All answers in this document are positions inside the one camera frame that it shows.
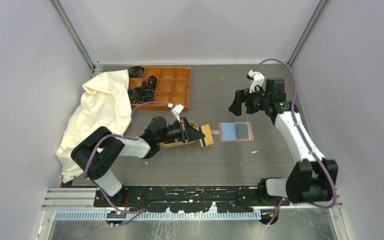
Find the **gold black credit card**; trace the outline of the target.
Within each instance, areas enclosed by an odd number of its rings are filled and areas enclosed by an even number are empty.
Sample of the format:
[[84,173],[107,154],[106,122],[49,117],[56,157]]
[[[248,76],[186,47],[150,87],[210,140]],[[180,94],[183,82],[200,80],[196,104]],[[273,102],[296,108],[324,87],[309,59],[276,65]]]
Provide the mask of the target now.
[[206,146],[210,146],[210,145],[214,144],[212,130],[211,130],[209,124],[200,126],[199,131],[202,134],[204,134],[204,137],[200,139],[200,144],[202,147],[206,147]]

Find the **tan leather card holder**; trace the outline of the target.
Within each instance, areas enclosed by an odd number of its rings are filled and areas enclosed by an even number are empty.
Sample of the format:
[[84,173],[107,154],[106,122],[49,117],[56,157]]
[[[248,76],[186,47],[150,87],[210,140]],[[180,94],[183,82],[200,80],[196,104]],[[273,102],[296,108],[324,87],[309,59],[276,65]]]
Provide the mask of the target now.
[[223,143],[252,142],[255,140],[252,124],[248,122],[220,122],[218,130],[211,129],[213,135],[218,135]]

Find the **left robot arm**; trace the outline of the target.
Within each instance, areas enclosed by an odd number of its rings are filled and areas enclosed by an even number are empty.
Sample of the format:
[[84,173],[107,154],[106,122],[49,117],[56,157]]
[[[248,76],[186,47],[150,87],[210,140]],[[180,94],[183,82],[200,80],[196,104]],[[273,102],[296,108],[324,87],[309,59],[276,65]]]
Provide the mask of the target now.
[[160,151],[162,143],[188,143],[205,137],[203,130],[194,128],[185,117],[168,124],[165,118],[157,116],[137,138],[115,134],[101,126],[80,142],[70,157],[84,176],[106,194],[106,200],[118,207],[126,200],[123,184],[111,170],[118,157],[149,159]]

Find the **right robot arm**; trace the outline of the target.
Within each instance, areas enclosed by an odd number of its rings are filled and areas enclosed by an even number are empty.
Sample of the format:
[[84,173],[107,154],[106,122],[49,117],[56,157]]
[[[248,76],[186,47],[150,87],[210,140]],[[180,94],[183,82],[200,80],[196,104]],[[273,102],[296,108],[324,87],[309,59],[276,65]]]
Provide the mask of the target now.
[[317,149],[305,127],[295,104],[287,100],[285,81],[269,78],[265,83],[236,90],[228,108],[235,116],[264,112],[284,137],[295,162],[287,178],[262,179],[257,198],[263,205],[271,205],[277,197],[291,203],[316,203],[335,200],[335,183],[339,171],[337,162]]

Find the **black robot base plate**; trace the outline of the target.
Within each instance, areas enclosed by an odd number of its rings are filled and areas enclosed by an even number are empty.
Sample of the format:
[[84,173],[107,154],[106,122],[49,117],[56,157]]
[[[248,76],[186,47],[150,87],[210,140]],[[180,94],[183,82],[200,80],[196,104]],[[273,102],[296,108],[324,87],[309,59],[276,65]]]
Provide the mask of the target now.
[[124,186],[110,198],[120,209],[146,209],[149,213],[248,213],[259,207],[276,207],[281,197],[266,194],[262,184],[225,186]]

